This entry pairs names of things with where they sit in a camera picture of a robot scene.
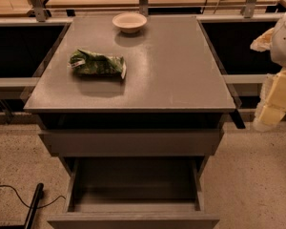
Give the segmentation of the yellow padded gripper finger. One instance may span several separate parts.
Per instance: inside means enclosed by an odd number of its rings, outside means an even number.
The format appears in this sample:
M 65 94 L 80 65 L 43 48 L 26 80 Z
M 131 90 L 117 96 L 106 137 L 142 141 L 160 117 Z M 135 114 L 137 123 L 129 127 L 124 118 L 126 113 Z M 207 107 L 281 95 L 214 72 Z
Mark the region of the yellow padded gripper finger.
M 286 115 L 286 68 L 268 74 L 262 84 L 256 106 L 254 128 L 261 132 L 273 129 Z

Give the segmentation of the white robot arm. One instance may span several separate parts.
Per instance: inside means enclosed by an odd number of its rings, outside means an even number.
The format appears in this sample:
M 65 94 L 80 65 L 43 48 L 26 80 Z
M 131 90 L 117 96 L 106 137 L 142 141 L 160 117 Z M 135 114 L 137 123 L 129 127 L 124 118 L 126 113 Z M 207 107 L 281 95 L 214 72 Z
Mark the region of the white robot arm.
M 279 73 L 266 76 L 255 110 L 254 127 L 265 132 L 273 129 L 286 115 L 286 12 L 273 28 L 253 41 L 250 49 L 269 51 L 271 60 L 281 67 Z

